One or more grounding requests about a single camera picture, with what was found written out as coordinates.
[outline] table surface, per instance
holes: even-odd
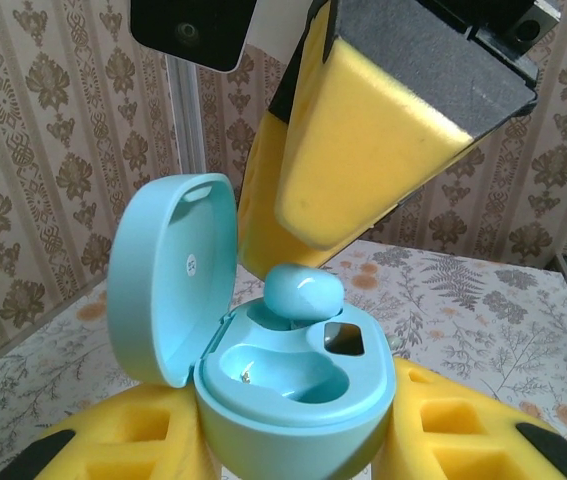
[[[543,418],[567,437],[560,274],[363,241],[325,268],[343,280],[350,303],[403,340],[395,354]],[[262,288],[239,270],[234,305]],[[106,302],[101,284],[0,359],[0,469],[49,425],[134,385],[114,360]]]

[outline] earbud charging case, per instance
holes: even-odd
[[[349,304],[297,329],[262,298],[229,311],[236,269],[235,199],[224,175],[145,185],[110,259],[119,364],[146,383],[194,382],[208,445],[244,480],[354,476],[384,440],[396,389],[382,329]],[[326,346],[352,332],[356,348]]]

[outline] earbud slot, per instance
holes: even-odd
[[[317,352],[285,353],[237,345],[220,359],[233,380],[267,388],[299,403],[327,403],[349,387],[346,373]]]
[[[365,353],[361,329],[351,323],[327,322],[323,338],[325,350],[330,353],[352,357]]]

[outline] black rubber edge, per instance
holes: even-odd
[[[565,438],[531,423],[518,423],[516,429],[567,478],[567,440]]]
[[[283,78],[281,78],[281,83],[272,97],[270,106],[268,108],[269,112],[277,117],[282,122],[286,124],[290,123],[290,116],[292,115],[292,105],[294,105],[294,93],[296,92],[296,82],[299,78],[299,71],[301,69],[301,57],[303,56],[303,46],[305,45],[305,39],[310,31],[310,26],[312,20],[318,15],[321,7],[325,5],[328,0],[313,0],[310,8],[307,12],[307,21],[305,23],[305,30],[301,39],[299,40],[294,54],[288,63]]]
[[[0,472],[0,480],[34,480],[75,435],[61,430],[30,444]]]

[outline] yellow foam pad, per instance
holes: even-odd
[[[37,480],[216,480],[192,385],[140,385],[55,425],[75,437]]]
[[[541,420],[423,367],[395,359],[397,390],[373,478],[401,480],[559,480],[516,429]]]
[[[321,266],[355,240],[316,250],[277,222],[274,204],[286,134],[287,125],[266,112],[250,150],[239,201],[239,261],[261,280],[280,263]]]
[[[275,207],[316,250],[363,233],[474,141],[343,39],[323,64],[329,6],[304,45]]]

